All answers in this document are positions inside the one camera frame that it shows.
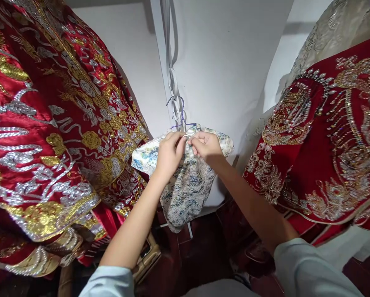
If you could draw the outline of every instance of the clothes hanger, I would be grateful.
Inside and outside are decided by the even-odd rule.
[[[177,128],[177,127],[180,127],[181,125],[182,125],[182,123],[184,123],[185,125],[184,125],[184,129],[186,130],[186,126],[194,126],[194,125],[196,125],[196,123],[187,123],[186,121],[185,121],[185,117],[184,117],[184,107],[185,107],[185,101],[184,101],[184,99],[181,97],[181,96],[178,96],[178,95],[174,95],[174,96],[171,96],[171,98],[167,101],[167,103],[166,103],[166,106],[170,103],[170,101],[173,99],[173,100],[177,100],[177,98],[181,98],[181,100],[182,100],[182,108],[181,108],[181,119],[180,119],[180,123],[178,124],[178,125],[176,125],[176,126],[172,126],[172,127],[170,127],[170,129],[173,129],[173,128]]]

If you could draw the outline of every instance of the right hand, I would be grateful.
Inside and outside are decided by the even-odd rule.
[[[214,133],[197,132],[188,144],[192,145],[194,155],[199,155],[211,167],[215,168],[219,162],[225,161],[219,139]]]

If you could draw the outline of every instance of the dark floor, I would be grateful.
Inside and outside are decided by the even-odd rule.
[[[158,211],[155,226],[165,223]],[[220,222],[215,213],[191,222],[193,239],[187,228],[172,233],[168,227],[156,228],[154,236],[162,249],[162,257],[136,288],[139,297],[177,297],[191,288],[230,278],[232,269],[225,248]],[[364,294],[370,297],[370,258],[365,262],[351,259],[344,273]],[[274,275],[251,279],[253,291],[261,296],[284,296]]]

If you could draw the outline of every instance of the hanging wire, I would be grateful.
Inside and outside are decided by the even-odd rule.
[[[164,12],[164,25],[165,25],[165,34],[166,34],[166,64],[167,64],[167,75],[169,78],[169,87],[172,94],[172,97],[167,101],[166,106],[171,102],[173,105],[173,118],[177,125],[172,126],[170,129],[181,127],[183,126],[184,130],[186,130],[187,125],[195,125],[195,124],[187,124],[184,117],[184,106],[185,101],[184,99],[178,95],[178,83],[176,73],[173,67],[173,59],[171,56],[171,45],[170,45],[170,19],[171,19],[171,8],[170,8],[170,0],[165,1],[165,12]],[[182,101],[182,108],[177,101],[177,98],[181,98]]]
[[[188,123],[185,121],[185,117],[184,117],[185,101],[184,101],[184,99],[183,99],[181,96],[171,96],[171,98],[167,101],[166,106],[170,103],[170,101],[171,101],[174,97],[181,98],[181,100],[182,100],[181,120],[180,120],[180,123],[179,123],[178,125],[176,125],[176,126],[172,126],[172,127],[170,127],[170,129],[173,129],[173,128],[176,128],[176,127],[181,126],[183,122],[184,122],[185,126],[190,126],[190,125],[192,125],[192,126],[193,126],[193,125],[196,125],[196,123],[189,123],[189,124],[188,124]]]

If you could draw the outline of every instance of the embroidered floral pattern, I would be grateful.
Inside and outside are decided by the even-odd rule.
[[[264,152],[263,159],[260,159],[261,152]],[[247,164],[243,174],[247,177],[249,173],[255,175],[255,184],[251,186],[259,193],[265,196],[265,199],[271,204],[277,204],[283,188],[283,181],[277,166],[272,164],[272,154],[275,151],[269,144],[261,142],[258,148],[253,152],[250,161]]]

